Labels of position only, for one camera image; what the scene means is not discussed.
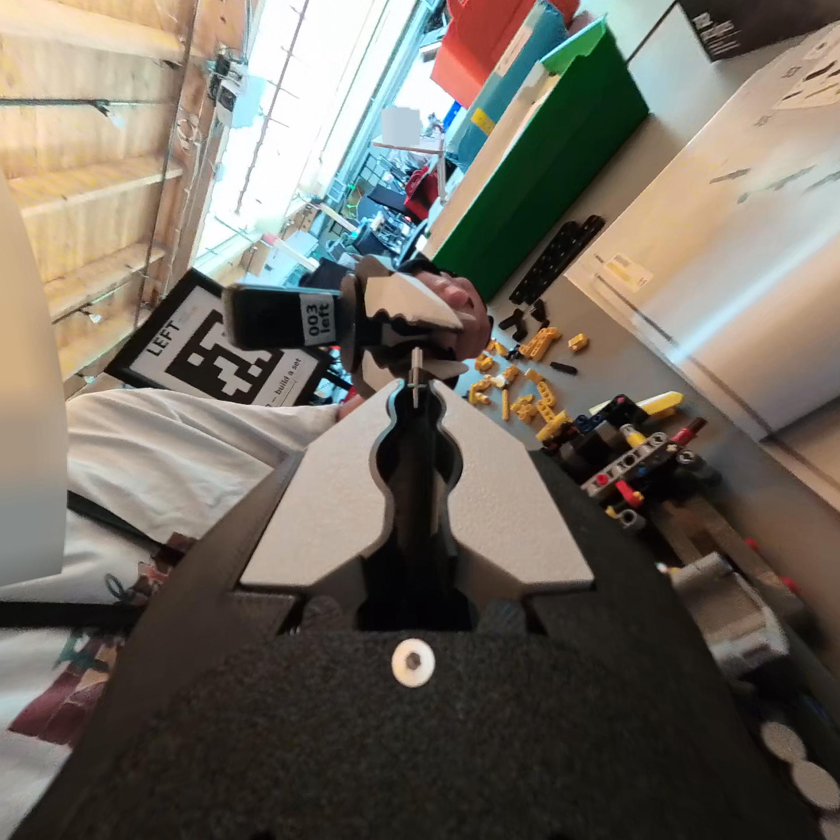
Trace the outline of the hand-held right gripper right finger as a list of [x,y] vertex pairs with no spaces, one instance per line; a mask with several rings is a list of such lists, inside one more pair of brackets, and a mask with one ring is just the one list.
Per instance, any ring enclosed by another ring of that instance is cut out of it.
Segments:
[[439,429],[460,469],[446,496],[459,589],[588,589],[594,574],[525,446],[446,385]]

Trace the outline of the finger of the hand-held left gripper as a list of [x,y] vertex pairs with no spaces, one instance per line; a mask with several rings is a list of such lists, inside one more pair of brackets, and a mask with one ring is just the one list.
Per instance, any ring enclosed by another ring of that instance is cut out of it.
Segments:
[[420,280],[395,273],[373,276],[364,283],[369,319],[402,320],[412,328],[462,330],[459,315]]
[[[372,396],[394,380],[408,382],[412,373],[411,355],[398,354],[386,357],[384,354],[364,355],[364,395]],[[424,360],[419,368],[421,377],[442,382],[457,380],[468,371],[465,363],[456,360]]]

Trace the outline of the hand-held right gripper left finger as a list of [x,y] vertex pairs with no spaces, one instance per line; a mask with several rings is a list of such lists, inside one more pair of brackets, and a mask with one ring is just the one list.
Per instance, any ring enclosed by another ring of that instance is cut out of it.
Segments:
[[307,448],[242,573],[244,588],[364,588],[363,561],[393,528],[375,454],[403,384],[390,382]]

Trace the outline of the pile of yellow black lego pieces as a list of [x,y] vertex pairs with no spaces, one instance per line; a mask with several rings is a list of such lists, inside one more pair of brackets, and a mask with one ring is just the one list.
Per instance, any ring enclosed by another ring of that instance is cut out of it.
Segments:
[[472,406],[493,406],[491,394],[497,392],[503,422],[516,417],[524,424],[532,424],[539,419],[542,427],[536,433],[538,441],[546,448],[557,448],[583,433],[579,423],[561,407],[546,375],[537,368],[560,341],[562,333],[551,324],[542,299],[531,303],[530,308],[537,331],[529,336],[522,308],[514,309],[509,317],[501,320],[501,330],[513,330],[514,344],[507,346],[490,337],[486,348],[473,360],[473,368],[480,378],[469,385],[465,399]]

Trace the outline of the lego car chassis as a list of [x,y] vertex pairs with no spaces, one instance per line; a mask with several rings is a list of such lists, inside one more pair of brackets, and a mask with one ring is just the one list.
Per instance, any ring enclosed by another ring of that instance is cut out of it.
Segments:
[[656,563],[745,706],[773,769],[804,801],[821,838],[838,838],[838,683],[795,583],[777,574],[709,500],[721,476],[693,444],[706,425],[667,430],[683,395],[640,404],[620,394],[573,418],[545,380],[524,397],[543,452],[625,532],[665,551]]

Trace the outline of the lego instruction booklet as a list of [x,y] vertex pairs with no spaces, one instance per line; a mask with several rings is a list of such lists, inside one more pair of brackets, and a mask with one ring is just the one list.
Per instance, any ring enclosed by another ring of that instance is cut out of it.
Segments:
[[566,276],[838,509],[838,22],[768,58]]

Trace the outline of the yellow car lego box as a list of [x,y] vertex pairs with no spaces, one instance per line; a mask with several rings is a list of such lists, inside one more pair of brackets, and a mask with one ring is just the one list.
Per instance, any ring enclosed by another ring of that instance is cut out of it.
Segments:
[[838,1],[678,1],[710,62],[808,35],[839,19]]

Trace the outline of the person's left hand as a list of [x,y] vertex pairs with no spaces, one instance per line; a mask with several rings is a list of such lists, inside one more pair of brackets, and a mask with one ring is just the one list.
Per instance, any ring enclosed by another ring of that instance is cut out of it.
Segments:
[[415,269],[412,275],[458,315],[462,330],[448,336],[448,345],[455,353],[455,360],[466,362],[475,359],[491,339],[492,319],[473,284],[466,278],[447,272],[437,274]]

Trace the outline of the white printed sign board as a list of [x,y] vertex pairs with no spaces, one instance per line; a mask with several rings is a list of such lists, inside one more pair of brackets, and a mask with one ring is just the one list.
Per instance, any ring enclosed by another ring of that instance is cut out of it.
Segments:
[[325,353],[244,351],[227,341],[223,287],[190,269],[107,365],[133,388],[157,388],[248,406],[310,404],[329,368]]

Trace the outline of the red bag on chair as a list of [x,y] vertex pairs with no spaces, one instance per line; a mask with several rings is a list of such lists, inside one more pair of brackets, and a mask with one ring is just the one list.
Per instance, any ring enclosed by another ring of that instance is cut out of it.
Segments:
[[428,165],[415,170],[405,185],[404,212],[415,224],[427,220],[429,210],[438,199],[436,171]]

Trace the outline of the flat white paper bag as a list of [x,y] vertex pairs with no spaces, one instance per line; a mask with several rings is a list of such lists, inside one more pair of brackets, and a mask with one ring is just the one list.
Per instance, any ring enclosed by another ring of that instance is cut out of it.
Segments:
[[432,259],[437,255],[518,142],[558,80],[559,76],[550,73],[541,61],[535,63],[467,173],[429,224],[427,242],[422,249],[426,257]]

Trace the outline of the green plastic bin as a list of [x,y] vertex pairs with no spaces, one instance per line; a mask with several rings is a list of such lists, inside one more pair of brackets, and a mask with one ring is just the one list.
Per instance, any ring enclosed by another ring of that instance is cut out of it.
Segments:
[[491,299],[637,128],[648,105],[606,17],[542,58],[559,76],[435,265]]

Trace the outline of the orange tote bag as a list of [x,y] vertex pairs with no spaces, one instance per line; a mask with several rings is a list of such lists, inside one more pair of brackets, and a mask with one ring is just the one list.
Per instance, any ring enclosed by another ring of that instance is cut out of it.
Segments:
[[568,38],[580,1],[447,2],[451,17],[432,80],[469,110],[488,80],[527,76]]

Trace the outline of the blue plastic package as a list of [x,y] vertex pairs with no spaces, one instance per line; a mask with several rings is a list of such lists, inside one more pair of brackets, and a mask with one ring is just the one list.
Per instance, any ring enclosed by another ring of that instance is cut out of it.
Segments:
[[577,2],[453,2],[453,20],[436,64],[451,61],[442,88],[465,110],[447,157],[467,172],[532,69],[569,37]]

